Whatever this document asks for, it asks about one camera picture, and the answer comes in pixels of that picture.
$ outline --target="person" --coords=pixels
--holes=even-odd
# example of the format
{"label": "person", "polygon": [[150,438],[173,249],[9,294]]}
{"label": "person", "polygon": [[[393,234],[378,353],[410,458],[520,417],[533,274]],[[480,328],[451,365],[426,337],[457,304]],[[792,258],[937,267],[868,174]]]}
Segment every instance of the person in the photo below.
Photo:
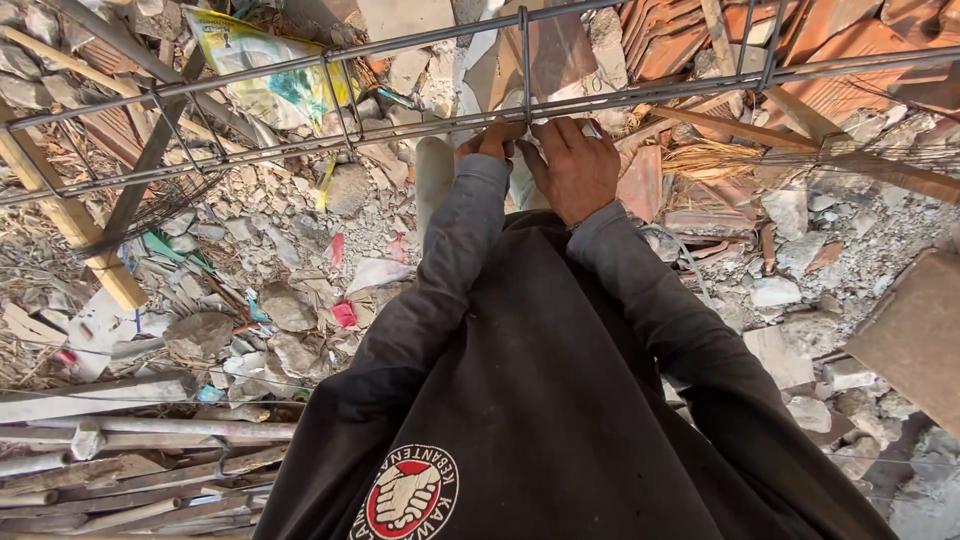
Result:
{"label": "person", "polygon": [[[644,243],[584,128],[533,126],[542,156],[502,119],[418,145],[416,285],[314,390],[254,539],[896,537]],[[515,149],[552,209],[505,216]]]}

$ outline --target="gray sleeve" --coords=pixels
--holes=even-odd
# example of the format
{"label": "gray sleeve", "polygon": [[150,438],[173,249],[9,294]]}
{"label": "gray sleeve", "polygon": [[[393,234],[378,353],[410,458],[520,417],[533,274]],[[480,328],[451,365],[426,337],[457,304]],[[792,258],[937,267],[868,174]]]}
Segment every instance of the gray sleeve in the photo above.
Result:
{"label": "gray sleeve", "polygon": [[566,253],[623,304],[634,333],[671,384],[733,393],[789,418],[780,391],[743,339],[660,261],[618,201],[587,218]]}
{"label": "gray sleeve", "polygon": [[473,154],[427,228],[417,283],[377,316],[354,366],[432,367],[467,311],[467,293],[503,232],[503,199],[510,172],[502,160]]}

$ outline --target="red logo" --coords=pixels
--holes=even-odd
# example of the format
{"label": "red logo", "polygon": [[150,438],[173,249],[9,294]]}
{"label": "red logo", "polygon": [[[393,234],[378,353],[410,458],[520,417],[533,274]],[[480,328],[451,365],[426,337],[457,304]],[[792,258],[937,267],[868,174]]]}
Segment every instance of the red logo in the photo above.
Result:
{"label": "red logo", "polygon": [[457,499],[457,465],[446,451],[407,445],[387,455],[350,529],[356,540],[427,540]]}

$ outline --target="plastic bag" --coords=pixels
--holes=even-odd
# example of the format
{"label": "plastic bag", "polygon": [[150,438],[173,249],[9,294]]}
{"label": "plastic bag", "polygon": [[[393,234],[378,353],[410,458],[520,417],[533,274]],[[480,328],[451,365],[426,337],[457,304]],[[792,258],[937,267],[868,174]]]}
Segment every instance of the plastic bag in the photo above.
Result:
{"label": "plastic bag", "polygon": [[[190,30],[204,51],[206,63],[218,75],[253,67],[313,56],[323,47],[292,37],[266,34],[252,24],[229,15],[183,6]],[[336,103],[349,103],[348,87],[339,63],[327,66],[336,91]],[[350,80],[354,95],[359,85]],[[320,65],[284,71],[228,85],[240,100],[241,108],[278,130],[292,130],[309,124],[319,133],[321,118],[334,110],[330,88]]]}

